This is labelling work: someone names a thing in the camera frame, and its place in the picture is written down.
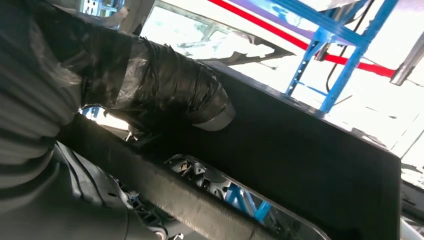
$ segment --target wrapped pipe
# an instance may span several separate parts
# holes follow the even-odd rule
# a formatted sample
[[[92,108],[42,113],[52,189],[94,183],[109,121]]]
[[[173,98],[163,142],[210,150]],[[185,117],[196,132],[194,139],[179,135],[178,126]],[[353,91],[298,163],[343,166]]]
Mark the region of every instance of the wrapped pipe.
[[[402,86],[423,57],[424,32],[418,38],[402,64],[396,69],[393,76],[391,76],[390,83],[396,86]]]
[[[206,65],[169,46],[41,5],[31,6],[36,22],[61,66],[82,76],[83,106],[167,112],[208,131],[234,118],[227,93]]]

